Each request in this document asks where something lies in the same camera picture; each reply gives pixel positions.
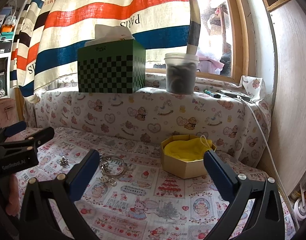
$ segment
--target printed tablecloth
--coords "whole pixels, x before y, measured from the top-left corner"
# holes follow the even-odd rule
[[[28,128],[24,136],[37,129]],[[27,182],[54,179],[68,173],[89,149],[114,154],[123,158],[126,170],[115,187],[100,182],[99,169],[75,205],[96,235],[102,240],[199,240],[210,232],[229,205],[217,191],[209,175],[180,179],[161,168],[159,145],[129,139],[99,136],[71,128],[56,128],[54,139],[39,148],[39,165],[17,174],[21,202]],[[219,157],[236,173],[263,181],[267,174],[248,167],[232,156],[218,151]],[[69,166],[59,164],[66,156]],[[112,162],[119,167],[120,163]],[[53,200],[53,213],[62,231],[72,237]],[[248,205],[232,237],[237,236],[250,214],[253,200]],[[285,239],[295,233],[291,215],[282,201]]]

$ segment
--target blue gripper pad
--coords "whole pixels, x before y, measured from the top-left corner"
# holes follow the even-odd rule
[[[83,160],[75,164],[67,174],[65,189],[69,198],[73,201],[80,200],[83,193],[93,177],[100,162],[100,155],[96,150],[89,150]]]
[[[21,131],[24,131],[25,129],[26,129],[26,122],[21,121],[21,122],[18,122],[16,124],[13,124],[7,127],[4,131],[4,135],[6,137],[11,137]]]
[[[239,185],[235,172],[228,164],[223,163],[213,150],[204,153],[203,163],[221,197],[232,202]]]

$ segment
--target striped curtain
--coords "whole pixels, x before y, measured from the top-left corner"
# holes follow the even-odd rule
[[[197,0],[29,0],[13,44],[11,84],[34,103],[34,92],[77,73],[77,49],[96,24],[126,26],[146,48],[146,61],[168,52],[194,54],[200,33]]]

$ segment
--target lighter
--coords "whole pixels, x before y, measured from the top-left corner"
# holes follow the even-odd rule
[[[204,93],[206,93],[207,95],[209,95],[209,96],[211,96],[211,97],[214,97],[214,98],[221,98],[221,95],[220,94],[218,94],[218,93],[213,93],[213,92],[211,92],[211,91],[209,91],[209,90],[204,90]]]

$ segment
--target tissue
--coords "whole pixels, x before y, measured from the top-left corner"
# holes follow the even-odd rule
[[[129,28],[124,26],[95,25],[95,39],[85,42],[84,47],[121,40],[134,40]]]

